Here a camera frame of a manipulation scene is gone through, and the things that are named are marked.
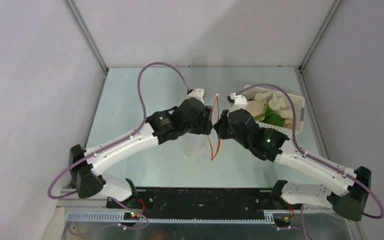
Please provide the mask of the clear zip bag orange zipper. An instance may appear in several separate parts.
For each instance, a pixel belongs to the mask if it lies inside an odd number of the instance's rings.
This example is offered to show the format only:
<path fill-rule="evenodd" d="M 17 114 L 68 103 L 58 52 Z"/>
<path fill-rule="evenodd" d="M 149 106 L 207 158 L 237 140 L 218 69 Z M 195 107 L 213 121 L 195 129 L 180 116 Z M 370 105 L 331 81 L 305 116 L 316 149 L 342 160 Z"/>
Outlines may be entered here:
<path fill-rule="evenodd" d="M 205 103 L 211 107 L 210 116 L 211 123 L 215 124 L 220 120 L 220 94 L 216 92 Z M 214 129 L 210 130 L 209 135 L 196 135 L 186 134 L 184 139 L 181 140 L 180 150 L 181 153 L 187 157 L 197 157 L 208 161 L 213 161 L 221 147 L 221 140 L 219 139 Z"/>

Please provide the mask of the white cauliflower toy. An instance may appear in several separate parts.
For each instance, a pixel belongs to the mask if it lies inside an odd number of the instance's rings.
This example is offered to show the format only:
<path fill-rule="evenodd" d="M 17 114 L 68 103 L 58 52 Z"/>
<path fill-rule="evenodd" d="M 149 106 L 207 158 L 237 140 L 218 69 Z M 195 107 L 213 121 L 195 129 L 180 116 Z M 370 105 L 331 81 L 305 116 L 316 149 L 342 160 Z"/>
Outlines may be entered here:
<path fill-rule="evenodd" d="M 251 100 L 247 102 L 245 109 L 251 114 L 252 117 L 258 117 L 265 113 L 265 104 L 259 101 Z"/>

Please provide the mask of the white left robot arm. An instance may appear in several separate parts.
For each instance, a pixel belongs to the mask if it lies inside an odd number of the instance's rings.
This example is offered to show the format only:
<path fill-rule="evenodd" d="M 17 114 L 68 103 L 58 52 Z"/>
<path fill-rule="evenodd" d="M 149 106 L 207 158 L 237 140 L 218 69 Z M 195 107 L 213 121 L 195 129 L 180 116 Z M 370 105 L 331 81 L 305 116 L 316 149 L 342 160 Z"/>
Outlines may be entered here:
<path fill-rule="evenodd" d="M 156 111 L 146 117 L 141 129 L 134 129 L 97 147 L 73 146 L 69 152 L 69 160 L 74 165 L 70 175 L 78 197 L 87 199 L 103 195 L 119 201 L 125 208 L 133 208 L 138 202 L 138 192 L 132 180 L 111 176 L 105 173 L 106 170 L 140 151 L 174 141 L 185 134 L 209 135 L 211 111 L 211 106 L 190 97 L 180 106 Z"/>

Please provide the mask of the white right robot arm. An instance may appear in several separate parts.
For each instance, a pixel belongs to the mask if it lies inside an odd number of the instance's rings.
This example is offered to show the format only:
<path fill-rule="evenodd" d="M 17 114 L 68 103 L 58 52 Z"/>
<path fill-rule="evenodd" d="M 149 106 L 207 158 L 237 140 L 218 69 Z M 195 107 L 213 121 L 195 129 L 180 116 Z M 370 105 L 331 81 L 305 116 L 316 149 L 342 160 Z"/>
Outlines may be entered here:
<path fill-rule="evenodd" d="M 288 166 L 320 182 L 278 180 L 270 193 L 275 208 L 314 205 L 330 208 L 345 219 L 361 221 L 371 187 L 372 172 L 368 168 L 352 169 L 323 157 L 316 161 L 308 152 L 296 149 L 286 134 L 260 127 L 245 109 L 232 113 L 224 110 L 213 128 L 222 140 L 235 140 L 258 159 Z"/>

